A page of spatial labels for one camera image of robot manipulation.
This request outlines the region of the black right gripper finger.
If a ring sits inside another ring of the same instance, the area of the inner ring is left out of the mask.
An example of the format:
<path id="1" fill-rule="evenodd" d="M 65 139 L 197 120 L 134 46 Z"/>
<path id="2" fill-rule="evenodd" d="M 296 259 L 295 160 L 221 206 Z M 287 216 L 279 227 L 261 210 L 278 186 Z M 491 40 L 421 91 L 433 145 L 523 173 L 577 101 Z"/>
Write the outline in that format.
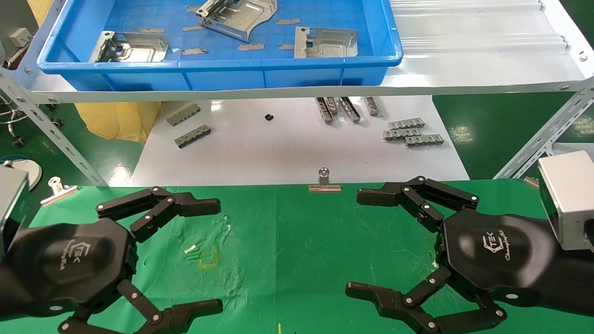
<path id="1" fill-rule="evenodd" d="M 386 182 L 379 189 L 361 188 L 356 201 L 365 206 L 401 206 L 429 232 L 443 230 L 444 215 L 433 204 L 452 211 L 476 210 L 479 197 L 442 182 L 418 176 L 406 182 Z"/>
<path id="2" fill-rule="evenodd" d="M 476 295 L 478 309 L 433 317 L 422 305 L 451 281 L 452 273 L 440 267 L 408 293 L 364 283 L 348 282 L 345 294 L 372 302 L 380 317 L 402 321 L 416 334 L 468 334 L 498 326 L 507 313 L 486 295 Z"/>

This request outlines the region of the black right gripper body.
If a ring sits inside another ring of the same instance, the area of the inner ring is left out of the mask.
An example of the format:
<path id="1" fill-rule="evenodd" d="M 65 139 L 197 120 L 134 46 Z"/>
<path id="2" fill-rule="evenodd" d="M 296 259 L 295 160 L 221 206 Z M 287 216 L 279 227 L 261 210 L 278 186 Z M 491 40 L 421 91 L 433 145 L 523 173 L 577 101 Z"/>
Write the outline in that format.
<path id="1" fill-rule="evenodd" d="M 479 295 L 519 307 L 558 307 L 558 242 L 547 222 L 471 209 L 443 223 L 449 285 L 473 302 Z"/>

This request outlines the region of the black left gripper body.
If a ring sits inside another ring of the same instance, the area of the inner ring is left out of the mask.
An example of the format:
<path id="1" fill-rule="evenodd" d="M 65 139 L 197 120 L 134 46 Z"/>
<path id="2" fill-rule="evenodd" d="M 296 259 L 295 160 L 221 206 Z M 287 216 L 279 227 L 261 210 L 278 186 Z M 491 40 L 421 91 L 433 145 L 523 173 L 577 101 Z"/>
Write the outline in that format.
<path id="1" fill-rule="evenodd" d="M 130 232 L 110 218 L 29 228 L 16 236 L 19 314 L 49 317 L 83 308 L 97 314 L 120 298 L 138 260 Z"/>

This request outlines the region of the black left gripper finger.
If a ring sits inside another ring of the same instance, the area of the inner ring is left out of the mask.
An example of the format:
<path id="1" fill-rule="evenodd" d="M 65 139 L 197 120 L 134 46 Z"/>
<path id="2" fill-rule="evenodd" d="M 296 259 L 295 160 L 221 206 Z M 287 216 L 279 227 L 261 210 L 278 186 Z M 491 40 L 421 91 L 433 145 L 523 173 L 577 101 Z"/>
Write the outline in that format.
<path id="1" fill-rule="evenodd" d="M 116 199 L 96 207 L 98 218 L 119 221 L 143 213 L 129 227 L 132 239 L 144 243 L 176 216 L 199 217 L 219 214 L 219 199 L 196 199 L 190 192 L 172 193 L 155 186 Z"/>
<path id="2" fill-rule="evenodd" d="M 130 280 L 123 280 L 116 286 L 119 296 L 128 300 L 145 319 L 145 323 L 135 331 L 136 334 L 184 334 L 194 319 L 216 315 L 223 311 L 220 299 L 177 304 L 159 310 Z M 90 325 L 90 309 L 80 308 L 58 327 L 60 334 L 116 334 L 117 331 Z"/>

